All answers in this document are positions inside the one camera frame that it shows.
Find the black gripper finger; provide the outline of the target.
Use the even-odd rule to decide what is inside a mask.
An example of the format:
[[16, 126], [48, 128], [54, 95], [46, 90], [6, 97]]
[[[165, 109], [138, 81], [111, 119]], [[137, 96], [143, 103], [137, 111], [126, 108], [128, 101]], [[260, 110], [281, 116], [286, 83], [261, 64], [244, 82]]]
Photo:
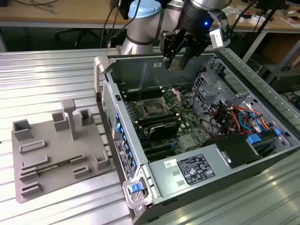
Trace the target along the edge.
[[207, 36], [185, 35], [185, 53], [182, 57], [182, 68], [185, 68], [188, 61], [194, 56], [198, 57], [207, 47]]
[[186, 41], [184, 30], [162, 31], [160, 34], [160, 51], [166, 69], [171, 68], [175, 55], [183, 48]]

